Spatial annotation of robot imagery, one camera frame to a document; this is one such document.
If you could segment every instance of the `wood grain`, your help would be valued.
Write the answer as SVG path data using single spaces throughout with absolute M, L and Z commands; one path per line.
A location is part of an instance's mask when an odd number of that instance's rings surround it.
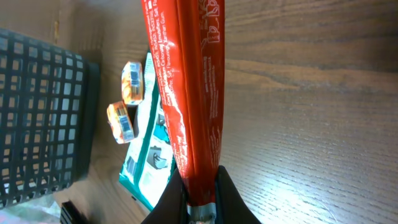
M 89 177 L 55 196 L 95 223 L 140 223 L 105 109 L 146 55 L 141 4 L 59 9 L 58 45 L 100 62 L 102 83 Z M 225 27 L 221 164 L 258 219 L 398 223 L 398 1 L 226 0 Z

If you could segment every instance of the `wooden table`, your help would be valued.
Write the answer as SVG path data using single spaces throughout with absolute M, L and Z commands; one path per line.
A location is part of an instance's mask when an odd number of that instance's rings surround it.
M 146 56 L 141 4 L 54 9 L 57 44 L 102 69 L 89 176 L 55 197 L 94 223 L 140 223 L 145 211 L 118 184 L 127 145 L 105 110 L 121 99 L 124 64 Z M 225 32 L 221 164 L 258 219 L 398 223 L 398 1 L 227 0 Z

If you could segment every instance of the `red wrapper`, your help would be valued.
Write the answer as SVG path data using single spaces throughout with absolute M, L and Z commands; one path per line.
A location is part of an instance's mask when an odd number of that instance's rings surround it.
M 224 111 L 224 0 L 141 0 L 189 207 L 215 203 Z

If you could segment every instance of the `snack packet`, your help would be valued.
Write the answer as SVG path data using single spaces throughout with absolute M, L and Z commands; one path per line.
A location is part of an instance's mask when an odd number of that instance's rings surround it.
M 128 106 L 138 105 L 144 99 L 144 79 L 139 62 L 128 62 L 123 68 L 122 99 Z
M 224 105 L 224 1 L 141 0 L 193 222 L 214 222 Z
M 112 103 L 106 109 L 108 123 L 111 125 L 113 137 L 119 144 L 134 139 L 134 129 L 127 113 L 126 105 L 122 101 Z

